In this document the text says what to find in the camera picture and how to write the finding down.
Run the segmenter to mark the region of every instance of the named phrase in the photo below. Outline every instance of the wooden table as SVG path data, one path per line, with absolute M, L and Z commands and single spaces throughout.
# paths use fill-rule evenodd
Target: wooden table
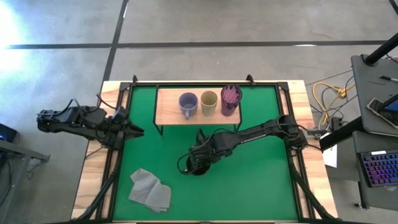
M 190 81 L 191 83 L 204 83 L 209 81 Z M 308 102 L 308 96 L 305 89 L 304 81 L 302 80 L 264 80 L 264 81 L 256 81 L 256 83 L 264 83 L 264 82 L 287 82 L 289 84 L 290 91 L 290 99 L 292 102 L 292 106 L 294 109 L 295 119 L 298 124 L 306 128 L 313 128 L 314 122 L 312 118 L 312 112 L 310 109 L 310 105 Z M 109 103 L 111 106 L 116 106 L 116 101 L 119 93 L 119 86 L 121 81 L 108 81 L 104 82 L 104 85 L 101 90 L 101 96 Z M 288 114 L 287 110 L 287 101 L 285 93 L 283 90 L 281 91 L 282 95 L 282 104 L 284 107 L 285 114 Z M 108 114 L 113 114 L 114 110 L 107 107 L 106 105 L 102 105 Z M 318 141 L 309 139 L 308 142 L 313 145 L 319 145 Z M 100 147 L 100 144 L 96 141 L 90 141 L 87 149 L 87 154 L 95 151 Z M 104 164 L 106 160 L 107 149 L 103 149 L 96 154 L 93 154 L 83 164 L 80 183 L 78 186 L 78 191 L 76 194 L 75 204 L 72 211 L 71 218 L 79 217 L 86 209 L 86 207 L 93 201 L 95 196 L 97 195 L 100 187 L 101 187 L 101 178 L 104 172 Z M 322 154 L 318 149 L 307 147 L 303 150 L 303 158 L 305 162 L 305 168 L 307 171 L 308 182 L 311 191 L 314 193 L 319 202 L 325 207 L 325 209 L 334 217 L 337 217 L 337 211 L 335 207 L 335 203 L 333 200 L 333 195 L 330 189 L 330 184 L 328 180 L 328 176 L 326 173 L 325 165 L 323 163 Z M 109 207 L 109 194 L 108 191 L 107 196 L 105 197 L 105 203 L 103 207 L 103 217 L 107 215 L 108 207 Z M 304 217 L 308 217 L 306 199 L 301 190 L 299 190 L 300 201 L 302 204 L 303 215 Z

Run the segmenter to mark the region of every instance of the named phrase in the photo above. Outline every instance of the green mat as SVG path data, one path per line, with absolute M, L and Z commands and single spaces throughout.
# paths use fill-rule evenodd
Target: green mat
M 274 87 L 241 89 L 240 130 L 278 117 Z M 233 126 L 165 126 L 161 136 L 153 124 L 155 91 L 155 87 L 134 87 L 130 117 L 145 129 L 145 136 L 128 141 L 124 148 L 113 220 L 297 219 L 281 139 L 268 137 L 240 145 L 205 175 L 182 175 L 177 170 L 177 159 L 195 144 L 198 128 L 211 134 L 216 128 Z M 153 173 L 172 189 L 167 212 L 156 213 L 128 199 L 132 189 L 129 176 L 139 168 Z

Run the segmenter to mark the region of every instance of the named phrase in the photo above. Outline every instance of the rgb keyboard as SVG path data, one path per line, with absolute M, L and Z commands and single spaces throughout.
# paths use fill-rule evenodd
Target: rgb keyboard
M 358 154 L 369 187 L 398 184 L 398 150 L 388 152 L 362 152 Z

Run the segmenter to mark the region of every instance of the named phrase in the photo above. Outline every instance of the purple mug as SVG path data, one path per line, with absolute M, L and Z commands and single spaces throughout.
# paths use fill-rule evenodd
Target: purple mug
M 221 113 L 231 116 L 238 107 L 243 97 L 242 90 L 238 85 L 227 85 L 221 91 Z
M 198 97 L 193 93 L 183 93 L 178 99 L 180 109 L 185 119 L 189 119 L 197 113 Z

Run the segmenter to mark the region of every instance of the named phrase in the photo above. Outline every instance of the gray towel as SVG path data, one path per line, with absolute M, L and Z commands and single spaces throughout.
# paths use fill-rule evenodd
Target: gray towel
M 167 211 L 172 196 L 170 187 L 162 185 L 154 174 L 144 169 L 138 169 L 130 178 L 134 182 L 130 200 L 142 203 L 155 212 Z

